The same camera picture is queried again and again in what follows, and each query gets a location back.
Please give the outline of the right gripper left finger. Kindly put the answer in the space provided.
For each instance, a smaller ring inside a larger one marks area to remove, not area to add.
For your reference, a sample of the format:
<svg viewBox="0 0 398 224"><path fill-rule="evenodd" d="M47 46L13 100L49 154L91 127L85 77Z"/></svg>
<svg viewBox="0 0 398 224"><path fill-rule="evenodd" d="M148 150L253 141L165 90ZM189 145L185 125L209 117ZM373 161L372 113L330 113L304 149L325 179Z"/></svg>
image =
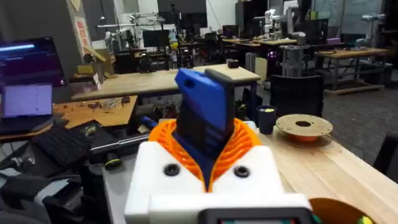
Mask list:
<svg viewBox="0 0 398 224"><path fill-rule="evenodd" d="M126 223L197 223L194 196L205 192L199 165L175 140L175 119L141 143L124 207Z"/></svg>

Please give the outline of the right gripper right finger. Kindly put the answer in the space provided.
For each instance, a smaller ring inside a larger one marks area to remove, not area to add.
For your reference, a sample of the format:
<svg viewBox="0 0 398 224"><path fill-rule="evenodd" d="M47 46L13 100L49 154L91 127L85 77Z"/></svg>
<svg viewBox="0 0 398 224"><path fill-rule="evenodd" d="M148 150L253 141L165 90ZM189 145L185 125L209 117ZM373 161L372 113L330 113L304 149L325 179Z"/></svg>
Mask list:
<svg viewBox="0 0 398 224"><path fill-rule="evenodd" d="M234 190L283 191L271 148L237 118L233 133L212 168L208 186L208 191L214 193Z"/></svg>

